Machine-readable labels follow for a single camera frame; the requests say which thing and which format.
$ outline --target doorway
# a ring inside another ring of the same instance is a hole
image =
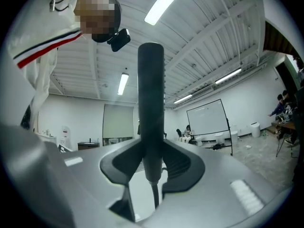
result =
[[[298,91],[295,85],[295,82],[288,70],[288,68],[286,67],[285,63],[281,63],[280,65],[278,65],[276,67],[277,72],[279,73],[285,88],[287,90],[287,92],[290,95],[295,95],[295,93]]]

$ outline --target seated person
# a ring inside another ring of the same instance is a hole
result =
[[[268,116],[273,116],[274,114],[279,115],[284,111],[283,96],[281,94],[279,94],[277,96],[277,100],[279,101],[279,104],[276,106],[275,110],[271,114],[269,114]]]
[[[176,129],[176,132],[177,132],[177,134],[178,134],[178,136],[179,136],[179,138],[178,138],[178,141],[179,142],[182,142],[182,138],[183,138],[183,136],[181,135],[181,131],[179,130],[179,129]]]
[[[186,130],[184,131],[184,136],[181,141],[182,142],[185,142],[185,143],[189,143],[189,141],[191,140],[191,135],[192,135],[192,132],[191,132],[191,128],[190,128],[190,125],[187,125],[186,127]]]

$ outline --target person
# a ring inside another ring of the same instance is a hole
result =
[[[296,99],[295,97],[293,96],[290,96],[289,93],[287,92],[287,90],[284,90],[283,93],[282,93],[283,97],[284,97],[284,106],[285,108],[287,108],[288,106],[290,106],[291,108],[290,109],[294,109],[296,107]],[[285,141],[289,144],[294,144],[297,137],[298,137],[298,134],[297,134],[297,131],[296,130],[291,130],[291,129],[287,129],[287,128],[284,128],[284,127],[281,127],[281,131],[280,131],[280,134],[278,135],[278,139],[281,139],[283,138],[284,134],[286,133],[290,133],[291,136],[289,139],[286,139]]]
[[[293,56],[294,61],[296,62],[296,65],[299,69],[298,71],[298,80],[299,82],[302,82],[304,80],[304,70],[303,70],[303,61],[300,59],[300,57]]]
[[[279,104],[276,106],[276,108],[274,109],[274,111],[269,114],[268,116],[273,116],[274,114],[279,115],[284,111],[284,100],[283,100],[283,96],[281,94],[279,94],[277,96],[277,100],[279,101]]]
[[[295,97],[292,95],[289,95],[289,93],[287,92],[287,90],[284,90],[282,93],[283,97],[284,97],[284,104],[286,105],[290,105],[292,108],[294,108],[296,106],[296,100]]]
[[[139,122],[139,120],[138,120],[138,130],[137,130],[137,135],[141,135],[141,124],[140,124],[140,122]]]
[[[190,125],[187,125],[186,130],[184,131],[184,137],[181,139],[182,142],[189,143],[191,140],[191,128]]]
[[[179,129],[176,129],[176,132],[177,132],[177,134],[178,134],[178,136],[179,136],[179,139],[178,139],[178,141],[179,142],[182,142],[182,135],[181,135],[181,131],[179,130]]]
[[[5,46],[36,90],[27,112],[30,128],[48,97],[58,47],[81,36],[105,42],[118,31],[120,19],[117,0],[28,0],[10,28]]]

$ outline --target fluorescent light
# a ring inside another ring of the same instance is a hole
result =
[[[157,0],[144,18],[144,21],[151,25],[155,25],[173,1],[174,0]]]
[[[121,77],[120,83],[119,83],[119,88],[118,88],[118,95],[123,95],[124,87],[127,84],[128,78],[129,78],[128,74],[125,74],[125,73],[122,74],[122,77]]]
[[[187,99],[190,98],[190,97],[192,97],[192,95],[185,96],[184,98],[182,98],[182,99],[180,99],[180,100],[174,102],[174,104],[177,104],[177,103],[179,103],[179,102],[181,102],[181,101],[187,100]]]
[[[236,71],[233,71],[231,74],[226,75],[225,77],[219,79],[218,81],[215,81],[215,83],[218,85],[218,84],[220,84],[221,82],[225,81],[226,79],[229,79],[229,78],[231,78],[232,76],[238,74],[240,71],[242,71],[241,68],[237,69]]]

